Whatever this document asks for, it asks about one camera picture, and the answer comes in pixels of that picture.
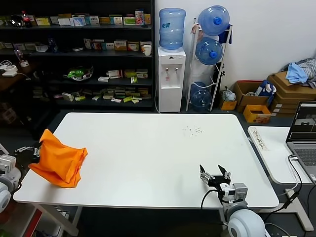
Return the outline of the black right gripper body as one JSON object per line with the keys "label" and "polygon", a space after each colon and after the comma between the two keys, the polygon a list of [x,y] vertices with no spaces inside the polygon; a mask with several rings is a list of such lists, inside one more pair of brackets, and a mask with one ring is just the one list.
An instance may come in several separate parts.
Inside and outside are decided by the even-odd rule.
{"label": "black right gripper body", "polygon": [[216,189],[221,189],[220,185],[221,184],[230,184],[231,183],[231,179],[230,177],[226,177],[224,175],[215,175],[215,176],[211,176],[209,179],[208,179],[208,186],[209,187],[214,187]]}

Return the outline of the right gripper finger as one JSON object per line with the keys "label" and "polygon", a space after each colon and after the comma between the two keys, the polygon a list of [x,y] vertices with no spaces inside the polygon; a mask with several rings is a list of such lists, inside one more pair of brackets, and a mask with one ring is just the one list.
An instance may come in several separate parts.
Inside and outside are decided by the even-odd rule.
{"label": "right gripper finger", "polygon": [[199,172],[200,172],[200,179],[205,183],[205,184],[210,184],[210,182],[214,179],[212,175],[207,173],[203,166],[200,164],[199,165]]}
{"label": "right gripper finger", "polygon": [[219,178],[219,183],[230,183],[231,182],[231,173],[228,172],[224,167],[218,165],[218,168],[222,175]]}

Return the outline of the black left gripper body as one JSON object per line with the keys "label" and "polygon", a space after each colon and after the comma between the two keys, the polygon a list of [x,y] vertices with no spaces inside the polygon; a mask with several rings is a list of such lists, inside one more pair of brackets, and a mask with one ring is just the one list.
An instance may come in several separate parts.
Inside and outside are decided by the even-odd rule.
{"label": "black left gripper body", "polygon": [[23,168],[27,168],[30,164],[37,164],[40,161],[40,158],[34,157],[32,152],[16,153],[16,158]]}

